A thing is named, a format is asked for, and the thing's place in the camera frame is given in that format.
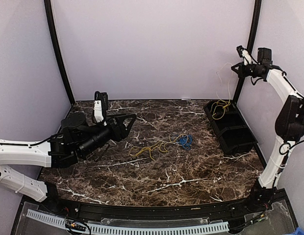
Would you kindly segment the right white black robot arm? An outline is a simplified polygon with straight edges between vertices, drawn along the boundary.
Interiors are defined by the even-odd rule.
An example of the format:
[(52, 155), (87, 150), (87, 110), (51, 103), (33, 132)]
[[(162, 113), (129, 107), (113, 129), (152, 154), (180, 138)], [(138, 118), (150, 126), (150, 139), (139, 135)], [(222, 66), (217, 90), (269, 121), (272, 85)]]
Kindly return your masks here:
[(272, 51), (260, 47), (255, 60), (242, 46), (236, 48), (242, 62), (232, 66), (239, 78), (251, 77), (252, 84), (263, 80), (270, 84), (283, 106), (275, 122), (276, 141), (264, 171), (254, 184), (250, 198), (245, 202), (249, 212), (256, 212), (274, 194), (280, 175), (287, 165), (293, 148), (304, 135), (304, 96), (292, 85), (287, 73), (272, 61)]

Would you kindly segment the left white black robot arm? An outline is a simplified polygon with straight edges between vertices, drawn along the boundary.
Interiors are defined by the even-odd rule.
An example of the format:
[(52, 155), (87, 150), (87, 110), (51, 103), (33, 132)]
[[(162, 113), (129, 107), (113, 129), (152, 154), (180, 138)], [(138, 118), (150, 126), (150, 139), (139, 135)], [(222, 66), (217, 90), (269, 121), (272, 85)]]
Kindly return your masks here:
[(61, 130), (39, 142), (0, 139), (0, 185), (44, 202), (53, 213), (64, 210), (57, 187), (37, 181), (11, 168), (11, 165), (36, 165), (44, 168), (68, 168), (87, 157), (108, 141), (125, 139), (136, 114), (110, 115), (106, 123), (88, 125), (84, 113), (72, 113), (61, 121)]

